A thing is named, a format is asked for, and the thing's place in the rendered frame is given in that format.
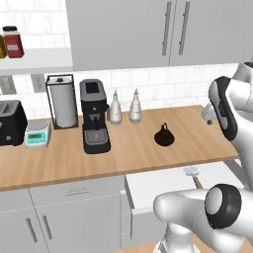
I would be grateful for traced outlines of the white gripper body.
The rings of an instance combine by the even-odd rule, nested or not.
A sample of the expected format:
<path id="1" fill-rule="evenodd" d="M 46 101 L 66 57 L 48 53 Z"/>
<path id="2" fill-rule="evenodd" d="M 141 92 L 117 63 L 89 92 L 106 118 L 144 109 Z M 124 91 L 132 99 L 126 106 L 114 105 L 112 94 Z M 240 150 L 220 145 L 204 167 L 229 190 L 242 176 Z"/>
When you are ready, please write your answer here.
<path id="1" fill-rule="evenodd" d="M 211 103 L 208 103 L 203 111 L 202 111 L 202 118 L 205 120 L 205 121 L 212 121 L 212 120 L 215 120 L 216 119 L 216 114 L 215 114 L 215 111 L 214 111 L 214 108 L 212 106 Z"/>

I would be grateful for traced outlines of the white open drawer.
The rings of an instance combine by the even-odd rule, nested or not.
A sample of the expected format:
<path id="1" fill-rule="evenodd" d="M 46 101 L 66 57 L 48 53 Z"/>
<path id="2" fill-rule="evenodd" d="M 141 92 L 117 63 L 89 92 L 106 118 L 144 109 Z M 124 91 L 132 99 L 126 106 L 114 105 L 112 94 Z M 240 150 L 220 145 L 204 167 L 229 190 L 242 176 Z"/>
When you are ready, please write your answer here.
<path id="1" fill-rule="evenodd" d="M 218 183 L 231 184 L 237 188 L 245 186 L 246 179 L 238 159 L 196 164 L 195 168 L 204 189 Z M 195 188 L 193 178 L 186 174 L 186 167 L 126 175 L 126 192 L 133 213 L 153 211 L 153 201 L 160 194 Z"/>

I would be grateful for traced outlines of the grey closed drawer front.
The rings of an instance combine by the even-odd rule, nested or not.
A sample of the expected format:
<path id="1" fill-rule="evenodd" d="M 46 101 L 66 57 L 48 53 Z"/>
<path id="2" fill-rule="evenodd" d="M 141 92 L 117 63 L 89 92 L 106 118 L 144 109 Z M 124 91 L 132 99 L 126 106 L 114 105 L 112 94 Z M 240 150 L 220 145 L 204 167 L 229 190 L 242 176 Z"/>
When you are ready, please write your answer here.
<path id="1" fill-rule="evenodd" d="M 115 176 L 30 188 L 36 207 L 116 195 L 124 188 L 125 177 Z M 89 194 L 65 196 L 70 189 L 89 189 Z"/>

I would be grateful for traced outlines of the grey narrow drawer front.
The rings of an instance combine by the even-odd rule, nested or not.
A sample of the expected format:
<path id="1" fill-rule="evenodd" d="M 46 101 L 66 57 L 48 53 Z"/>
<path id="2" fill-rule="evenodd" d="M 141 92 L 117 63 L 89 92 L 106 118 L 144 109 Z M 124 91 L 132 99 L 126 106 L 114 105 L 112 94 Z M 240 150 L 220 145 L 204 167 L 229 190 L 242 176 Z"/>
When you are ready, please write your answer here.
<path id="1" fill-rule="evenodd" d="M 29 209 L 32 206 L 27 189 L 0 192 L 0 212 Z"/>

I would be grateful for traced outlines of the white bottle with spout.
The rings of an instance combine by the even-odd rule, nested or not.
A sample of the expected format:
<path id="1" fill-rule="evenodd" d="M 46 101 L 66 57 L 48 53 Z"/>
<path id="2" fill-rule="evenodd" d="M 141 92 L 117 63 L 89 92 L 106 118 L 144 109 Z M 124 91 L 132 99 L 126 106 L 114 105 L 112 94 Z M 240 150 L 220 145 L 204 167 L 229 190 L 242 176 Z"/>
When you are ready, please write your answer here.
<path id="1" fill-rule="evenodd" d="M 110 122 L 112 125 L 119 125 L 123 120 L 121 104 L 118 99 L 118 93 L 115 92 L 113 102 L 110 107 Z"/>
<path id="2" fill-rule="evenodd" d="M 133 124 L 137 124 L 141 120 L 141 106 L 138 99 L 138 91 L 135 90 L 133 94 L 133 99 L 130 104 L 128 118 Z"/>

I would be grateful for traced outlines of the narrow grey upper cupboard door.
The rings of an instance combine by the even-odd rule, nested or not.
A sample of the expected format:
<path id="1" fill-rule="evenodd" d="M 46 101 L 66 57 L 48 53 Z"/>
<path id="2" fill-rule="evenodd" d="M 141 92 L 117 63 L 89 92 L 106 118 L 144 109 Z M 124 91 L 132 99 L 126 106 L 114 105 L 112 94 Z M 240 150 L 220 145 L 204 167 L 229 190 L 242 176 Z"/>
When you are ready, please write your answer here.
<path id="1" fill-rule="evenodd" d="M 191 3 L 183 55 L 185 4 Z M 253 0 L 177 0 L 170 65 L 240 63 L 253 59 Z"/>

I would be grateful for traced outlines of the black coffee machine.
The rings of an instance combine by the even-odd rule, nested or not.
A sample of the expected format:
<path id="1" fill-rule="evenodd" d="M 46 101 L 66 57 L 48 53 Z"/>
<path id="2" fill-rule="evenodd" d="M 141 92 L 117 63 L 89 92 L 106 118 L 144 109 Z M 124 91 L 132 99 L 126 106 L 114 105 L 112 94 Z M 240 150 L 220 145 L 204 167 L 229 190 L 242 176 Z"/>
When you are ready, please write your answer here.
<path id="1" fill-rule="evenodd" d="M 99 79 L 80 82 L 80 101 L 83 114 L 83 148 L 87 154 L 106 153 L 111 142 L 105 113 L 109 109 L 104 85 Z"/>

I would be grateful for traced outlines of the paper towel roll holder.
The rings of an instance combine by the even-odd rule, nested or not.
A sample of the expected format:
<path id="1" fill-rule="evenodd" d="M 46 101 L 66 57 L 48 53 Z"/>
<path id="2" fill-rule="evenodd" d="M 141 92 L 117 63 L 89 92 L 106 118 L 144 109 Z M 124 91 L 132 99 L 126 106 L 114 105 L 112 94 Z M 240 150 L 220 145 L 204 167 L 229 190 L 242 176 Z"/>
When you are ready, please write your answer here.
<path id="1" fill-rule="evenodd" d="M 45 89 L 53 127 L 55 129 L 78 127 L 73 75 L 48 75 Z"/>

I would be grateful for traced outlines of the grey lower cupboard door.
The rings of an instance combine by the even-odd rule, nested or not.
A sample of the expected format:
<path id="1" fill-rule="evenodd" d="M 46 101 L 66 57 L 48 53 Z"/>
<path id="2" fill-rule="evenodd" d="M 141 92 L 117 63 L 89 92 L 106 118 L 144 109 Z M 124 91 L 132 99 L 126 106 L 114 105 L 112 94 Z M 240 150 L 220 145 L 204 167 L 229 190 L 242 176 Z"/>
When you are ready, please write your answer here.
<path id="1" fill-rule="evenodd" d="M 120 248 L 119 195 L 39 207 L 37 213 L 49 253 L 108 253 Z"/>
<path id="2" fill-rule="evenodd" d="M 27 217 L 31 219 L 37 243 L 28 229 Z M 0 213 L 0 253 L 48 253 L 33 209 Z"/>

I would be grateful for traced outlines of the black toaster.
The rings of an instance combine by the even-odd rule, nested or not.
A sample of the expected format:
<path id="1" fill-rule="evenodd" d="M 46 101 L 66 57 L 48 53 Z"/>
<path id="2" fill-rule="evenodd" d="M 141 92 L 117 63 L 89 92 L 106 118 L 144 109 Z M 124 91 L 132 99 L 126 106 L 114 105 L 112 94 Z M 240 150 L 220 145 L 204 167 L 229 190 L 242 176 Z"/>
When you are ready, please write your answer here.
<path id="1" fill-rule="evenodd" d="M 19 100 L 0 101 L 0 146 L 21 145 L 28 125 Z"/>

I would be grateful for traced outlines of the red jar with black lid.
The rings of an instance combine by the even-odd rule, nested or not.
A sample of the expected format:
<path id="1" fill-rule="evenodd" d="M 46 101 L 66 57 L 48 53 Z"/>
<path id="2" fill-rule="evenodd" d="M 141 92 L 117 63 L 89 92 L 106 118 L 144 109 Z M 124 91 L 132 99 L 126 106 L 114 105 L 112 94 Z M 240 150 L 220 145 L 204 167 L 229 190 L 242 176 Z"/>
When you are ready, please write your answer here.
<path id="1" fill-rule="evenodd" d="M 3 39 L 6 45 L 7 53 L 10 58 L 21 58 L 24 56 L 24 49 L 20 33 L 16 26 L 5 26 L 3 30 Z"/>

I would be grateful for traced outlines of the yellow jar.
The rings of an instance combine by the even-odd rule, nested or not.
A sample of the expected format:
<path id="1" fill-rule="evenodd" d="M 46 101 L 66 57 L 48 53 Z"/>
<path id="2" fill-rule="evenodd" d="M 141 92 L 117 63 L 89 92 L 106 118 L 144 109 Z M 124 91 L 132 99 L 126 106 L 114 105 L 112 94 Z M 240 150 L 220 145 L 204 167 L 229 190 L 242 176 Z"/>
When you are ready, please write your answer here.
<path id="1" fill-rule="evenodd" d="M 7 56 L 7 50 L 4 43 L 3 36 L 0 35 L 0 58 L 5 58 Z"/>

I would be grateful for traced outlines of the grey wall outlet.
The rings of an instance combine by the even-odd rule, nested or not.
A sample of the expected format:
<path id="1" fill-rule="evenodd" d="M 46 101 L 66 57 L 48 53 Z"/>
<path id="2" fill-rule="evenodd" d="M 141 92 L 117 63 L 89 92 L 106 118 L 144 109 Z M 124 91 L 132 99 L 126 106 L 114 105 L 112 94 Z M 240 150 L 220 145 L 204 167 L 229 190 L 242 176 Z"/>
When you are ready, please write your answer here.
<path id="1" fill-rule="evenodd" d="M 34 91 L 36 93 L 42 93 L 45 91 L 45 81 L 43 74 L 32 74 L 31 75 Z"/>

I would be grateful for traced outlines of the white wall shelf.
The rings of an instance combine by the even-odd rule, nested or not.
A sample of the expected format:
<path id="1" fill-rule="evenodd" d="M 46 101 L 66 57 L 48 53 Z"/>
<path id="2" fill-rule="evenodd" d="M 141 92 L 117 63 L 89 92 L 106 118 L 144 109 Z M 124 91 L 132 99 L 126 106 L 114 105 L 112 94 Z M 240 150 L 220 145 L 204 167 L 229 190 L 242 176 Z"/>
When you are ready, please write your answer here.
<path id="1" fill-rule="evenodd" d="M 71 49 L 26 49 L 21 58 L 0 58 L 0 75 L 72 72 Z"/>

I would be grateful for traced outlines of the grey wall switch plate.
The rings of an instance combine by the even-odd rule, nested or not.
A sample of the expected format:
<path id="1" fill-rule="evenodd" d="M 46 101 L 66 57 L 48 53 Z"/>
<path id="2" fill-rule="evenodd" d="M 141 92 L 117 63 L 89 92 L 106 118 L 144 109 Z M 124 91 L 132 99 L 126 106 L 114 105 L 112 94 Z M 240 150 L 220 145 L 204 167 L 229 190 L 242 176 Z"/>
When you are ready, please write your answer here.
<path id="1" fill-rule="evenodd" d="M 17 93 L 11 75 L 0 76 L 0 89 L 3 95 L 13 95 Z"/>

